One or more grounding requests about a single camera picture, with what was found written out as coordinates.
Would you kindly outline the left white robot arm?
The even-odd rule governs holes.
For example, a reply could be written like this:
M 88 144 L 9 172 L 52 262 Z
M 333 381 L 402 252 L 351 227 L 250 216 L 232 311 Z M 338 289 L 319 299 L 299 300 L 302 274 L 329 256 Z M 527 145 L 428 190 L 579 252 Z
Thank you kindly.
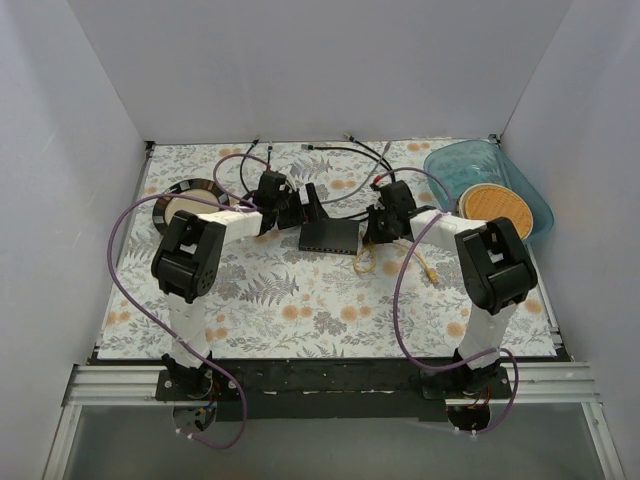
M 213 287 L 223 246 L 258 237 L 273 227 L 287 229 L 326 219 L 315 185 L 305 185 L 307 203 L 287 176 L 266 171 L 248 209 L 213 213 L 177 211 L 168 224 L 151 265 L 151 273 L 166 295 L 169 327 L 175 333 L 171 351 L 162 356 L 171 381 L 193 400 L 205 398 L 213 377 L 204 365 L 211 357 L 206 338 L 203 297 Z

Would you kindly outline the black network switch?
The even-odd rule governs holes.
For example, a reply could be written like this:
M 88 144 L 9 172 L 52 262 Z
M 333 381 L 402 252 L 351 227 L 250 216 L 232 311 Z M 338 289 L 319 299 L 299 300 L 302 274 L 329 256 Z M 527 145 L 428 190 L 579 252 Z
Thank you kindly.
M 360 224 L 349 219 L 322 219 L 301 227 L 298 249 L 315 253 L 356 255 Z

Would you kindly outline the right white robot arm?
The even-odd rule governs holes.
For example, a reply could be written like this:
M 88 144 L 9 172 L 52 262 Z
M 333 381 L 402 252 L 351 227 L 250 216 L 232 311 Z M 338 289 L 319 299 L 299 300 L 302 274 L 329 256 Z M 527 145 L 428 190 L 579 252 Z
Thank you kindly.
M 371 188 L 379 200 L 367 209 L 365 244 L 403 239 L 410 241 L 411 252 L 428 244 L 456 255 L 471 301 L 467 329 L 449 364 L 433 366 L 410 360 L 420 370 L 424 395 L 479 395 L 502 379 L 506 328 L 517 306 L 538 284 L 536 269 L 516 228 L 505 217 L 469 220 L 433 206 L 420 207 L 403 181 L 387 185 L 374 181 Z

